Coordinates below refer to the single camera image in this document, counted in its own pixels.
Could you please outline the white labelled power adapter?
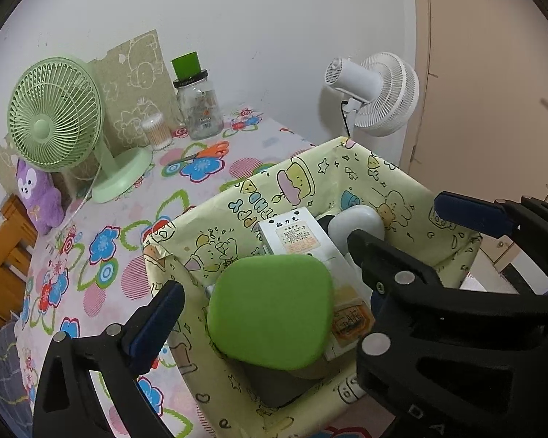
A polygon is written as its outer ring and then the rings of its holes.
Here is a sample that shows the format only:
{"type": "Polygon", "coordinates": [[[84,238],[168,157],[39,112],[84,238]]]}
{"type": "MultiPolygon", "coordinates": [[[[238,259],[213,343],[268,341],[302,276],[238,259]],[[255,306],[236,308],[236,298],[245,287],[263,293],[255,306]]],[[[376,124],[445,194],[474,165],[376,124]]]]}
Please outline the white labelled power adapter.
{"type": "Polygon", "coordinates": [[[372,290],[363,283],[359,267],[347,261],[305,207],[262,220],[258,228],[266,252],[310,255],[327,267],[334,281],[334,316],[324,357],[331,361],[354,349],[374,322],[372,290]]]}

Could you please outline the white earbuds case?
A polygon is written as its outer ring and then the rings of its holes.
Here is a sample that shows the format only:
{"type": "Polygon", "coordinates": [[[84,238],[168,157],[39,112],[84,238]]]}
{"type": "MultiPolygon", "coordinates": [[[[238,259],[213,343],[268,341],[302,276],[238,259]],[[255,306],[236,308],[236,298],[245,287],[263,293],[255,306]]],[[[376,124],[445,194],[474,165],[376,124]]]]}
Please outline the white earbuds case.
{"type": "Polygon", "coordinates": [[[375,209],[355,205],[334,216],[327,226],[327,235],[342,255],[348,254],[348,236],[355,230],[363,230],[380,240],[385,239],[383,219],[375,209]]]}

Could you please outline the green round mirror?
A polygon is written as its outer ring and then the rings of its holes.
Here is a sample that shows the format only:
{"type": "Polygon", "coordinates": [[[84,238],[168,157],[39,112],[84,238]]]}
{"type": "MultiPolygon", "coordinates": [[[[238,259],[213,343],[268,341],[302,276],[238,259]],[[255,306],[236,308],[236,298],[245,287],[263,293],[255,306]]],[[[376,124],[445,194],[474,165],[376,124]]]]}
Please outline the green round mirror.
{"type": "Polygon", "coordinates": [[[334,282],[323,262],[301,254],[252,256],[217,278],[207,328],[228,358],[292,371],[324,354],[333,311],[334,282]]]}

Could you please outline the plaid blue bedding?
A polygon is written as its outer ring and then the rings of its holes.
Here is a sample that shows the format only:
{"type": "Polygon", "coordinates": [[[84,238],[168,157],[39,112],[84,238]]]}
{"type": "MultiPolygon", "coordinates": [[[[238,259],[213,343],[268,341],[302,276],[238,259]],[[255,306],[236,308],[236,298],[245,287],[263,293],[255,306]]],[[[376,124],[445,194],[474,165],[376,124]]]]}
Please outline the plaid blue bedding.
{"type": "Polygon", "coordinates": [[[0,328],[0,418],[14,437],[32,436],[32,412],[16,349],[15,322],[0,328]]]}

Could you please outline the beige door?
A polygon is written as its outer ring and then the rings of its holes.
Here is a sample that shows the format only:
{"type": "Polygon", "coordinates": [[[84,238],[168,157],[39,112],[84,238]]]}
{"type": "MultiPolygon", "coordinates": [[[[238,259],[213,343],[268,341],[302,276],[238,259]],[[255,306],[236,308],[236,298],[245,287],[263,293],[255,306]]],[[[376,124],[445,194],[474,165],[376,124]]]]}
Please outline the beige door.
{"type": "Polygon", "coordinates": [[[548,202],[548,21],[532,0],[416,0],[401,164],[434,192],[548,202]]]}

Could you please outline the yellow cartoon storage box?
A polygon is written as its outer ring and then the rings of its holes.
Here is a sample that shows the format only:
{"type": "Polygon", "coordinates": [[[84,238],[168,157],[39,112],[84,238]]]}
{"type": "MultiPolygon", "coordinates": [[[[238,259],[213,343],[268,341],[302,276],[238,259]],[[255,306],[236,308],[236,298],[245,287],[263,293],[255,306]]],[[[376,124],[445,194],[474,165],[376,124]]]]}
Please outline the yellow cartoon storage box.
{"type": "Polygon", "coordinates": [[[320,255],[323,235],[301,219],[373,209],[386,240],[433,267],[458,288],[481,244],[478,233],[446,222],[434,195],[393,164],[349,138],[336,138],[235,182],[185,212],[143,244],[153,290],[180,282],[185,308],[178,336],[192,350],[177,361],[202,416],[220,437],[304,437],[366,398],[352,350],[327,355],[338,368],[287,406],[269,406],[242,369],[210,341],[205,287],[236,260],[269,252],[320,255]]]}

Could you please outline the floral tablecloth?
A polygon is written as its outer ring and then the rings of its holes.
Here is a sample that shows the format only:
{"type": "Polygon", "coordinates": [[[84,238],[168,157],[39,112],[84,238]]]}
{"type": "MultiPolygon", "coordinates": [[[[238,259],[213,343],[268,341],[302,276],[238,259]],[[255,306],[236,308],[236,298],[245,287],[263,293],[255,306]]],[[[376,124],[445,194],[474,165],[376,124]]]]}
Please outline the floral tablecloth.
{"type": "Polygon", "coordinates": [[[95,335],[150,301],[143,240],[237,181],[310,148],[310,142],[250,107],[194,141],[185,130],[155,152],[144,174],[106,204],[77,201],[57,230],[37,240],[15,325],[23,385],[35,401],[53,334],[95,335]],[[228,154],[169,165],[220,141],[228,154]]]}

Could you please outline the wooden chair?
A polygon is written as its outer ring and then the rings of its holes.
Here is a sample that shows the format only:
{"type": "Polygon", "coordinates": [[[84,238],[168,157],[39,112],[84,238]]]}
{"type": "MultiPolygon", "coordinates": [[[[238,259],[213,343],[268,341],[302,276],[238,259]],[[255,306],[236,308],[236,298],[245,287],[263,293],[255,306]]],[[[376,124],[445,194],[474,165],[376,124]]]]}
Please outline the wooden chair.
{"type": "Polygon", "coordinates": [[[22,311],[25,279],[28,274],[31,253],[37,231],[30,221],[23,203],[16,195],[10,195],[1,206],[4,221],[0,226],[0,327],[11,313],[22,311]]]}

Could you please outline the purple plush toy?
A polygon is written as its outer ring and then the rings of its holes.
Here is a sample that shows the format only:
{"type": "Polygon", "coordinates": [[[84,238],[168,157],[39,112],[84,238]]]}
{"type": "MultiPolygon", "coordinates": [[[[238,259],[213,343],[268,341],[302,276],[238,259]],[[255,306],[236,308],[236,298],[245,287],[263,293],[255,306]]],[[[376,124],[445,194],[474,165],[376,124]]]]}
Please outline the purple plush toy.
{"type": "Polygon", "coordinates": [[[16,166],[18,194],[37,232],[46,235],[64,219],[61,192],[52,176],[28,164],[23,158],[16,166]]]}

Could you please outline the white standing fan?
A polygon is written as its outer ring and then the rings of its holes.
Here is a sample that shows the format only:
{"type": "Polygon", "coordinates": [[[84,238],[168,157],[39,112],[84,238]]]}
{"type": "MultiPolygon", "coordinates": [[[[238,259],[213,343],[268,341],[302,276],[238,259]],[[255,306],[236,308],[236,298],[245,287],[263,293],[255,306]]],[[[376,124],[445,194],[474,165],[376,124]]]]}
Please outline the white standing fan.
{"type": "Polygon", "coordinates": [[[324,72],[324,84],[341,93],[341,116],[348,135],[357,128],[376,138],[395,134],[408,124],[420,97],[416,71],[386,51],[361,64],[334,58],[324,72]]]}

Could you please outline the cotton swab container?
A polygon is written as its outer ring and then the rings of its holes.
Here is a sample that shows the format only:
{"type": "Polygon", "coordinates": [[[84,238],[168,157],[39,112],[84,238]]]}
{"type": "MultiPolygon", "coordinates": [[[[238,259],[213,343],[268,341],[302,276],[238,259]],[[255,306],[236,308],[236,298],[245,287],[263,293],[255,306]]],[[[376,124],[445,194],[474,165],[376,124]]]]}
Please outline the cotton swab container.
{"type": "Polygon", "coordinates": [[[165,122],[162,113],[156,113],[143,120],[141,128],[154,151],[162,150],[171,145],[173,139],[172,132],[165,122]]]}

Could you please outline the green desk fan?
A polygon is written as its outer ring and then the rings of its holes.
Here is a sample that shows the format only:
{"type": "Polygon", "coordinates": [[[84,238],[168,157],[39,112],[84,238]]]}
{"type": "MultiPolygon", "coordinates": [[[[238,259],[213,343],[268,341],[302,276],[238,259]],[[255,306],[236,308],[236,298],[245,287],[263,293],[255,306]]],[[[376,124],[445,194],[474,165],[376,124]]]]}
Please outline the green desk fan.
{"type": "Polygon", "coordinates": [[[48,57],[19,77],[7,127],[18,154],[43,171],[71,169],[93,155],[99,171],[91,198],[104,204],[127,191],[152,161],[148,147],[113,155],[104,138],[105,117],[102,91],[88,64],[74,57],[48,57]]]}

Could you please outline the beige cartoon cardboard panel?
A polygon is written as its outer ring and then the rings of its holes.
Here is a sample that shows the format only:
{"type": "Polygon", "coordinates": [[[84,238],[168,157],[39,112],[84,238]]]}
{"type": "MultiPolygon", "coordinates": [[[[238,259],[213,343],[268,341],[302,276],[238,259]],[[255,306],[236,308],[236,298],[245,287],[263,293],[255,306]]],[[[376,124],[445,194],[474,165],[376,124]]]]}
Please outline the beige cartoon cardboard panel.
{"type": "MultiPolygon", "coordinates": [[[[104,135],[113,155],[128,148],[148,145],[140,123],[161,113],[170,128],[177,122],[172,116],[174,88],[161,51],[156,30],[135,36],[107,52],[102,59],[87,63],[100,86],[106,107],[104,135]]],[[[0,184],[7,193],[18,189],[14,180],[16,152],[9,135],[0,143],[0,184]]],[[[82,181],[91,181],[97,172],[95,155],[55,181],[65,181],[75,189],[82,181]]]]}

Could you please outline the glass jar green lid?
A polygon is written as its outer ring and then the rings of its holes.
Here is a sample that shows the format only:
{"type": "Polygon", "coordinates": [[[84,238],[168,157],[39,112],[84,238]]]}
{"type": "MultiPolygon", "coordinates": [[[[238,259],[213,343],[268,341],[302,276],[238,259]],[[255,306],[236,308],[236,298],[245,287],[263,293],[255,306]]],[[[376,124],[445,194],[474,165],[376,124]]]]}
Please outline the glass jar green lid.
{"type": "Polygon", "coordinates": [[[224,127],[224,119],[207,69],[201,67],[195,51],[174,58],[172,67],[176,102],[189,137],[194,141],[214,137],[224,127]]]}

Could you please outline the orange handled scissors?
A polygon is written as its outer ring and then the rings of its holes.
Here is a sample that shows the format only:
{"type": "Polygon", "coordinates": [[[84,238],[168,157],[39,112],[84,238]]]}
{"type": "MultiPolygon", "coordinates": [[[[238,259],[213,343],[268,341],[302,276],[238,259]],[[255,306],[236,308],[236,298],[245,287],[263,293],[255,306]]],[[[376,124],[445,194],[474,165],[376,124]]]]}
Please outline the orange handled scissors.
{"type": "Polygon", "coordinates": [[[203,157],[221,158],[224,155],[228,154],[228,148],[229,148],[229,142],[228,141],[220,141],[218,143],[215,143],[214,145],[211,145],[211,146],[205,148],[202,151],[199,151],[196,154],[192,154],[192,155],[189,155],[189,156],[181,157],[179,159],[170,161],[169,165],[175,164],[175,163],[182,163],[182,162],[194,160],[194,159],[197,159],[197,158],[203,158],[203,157]]]}

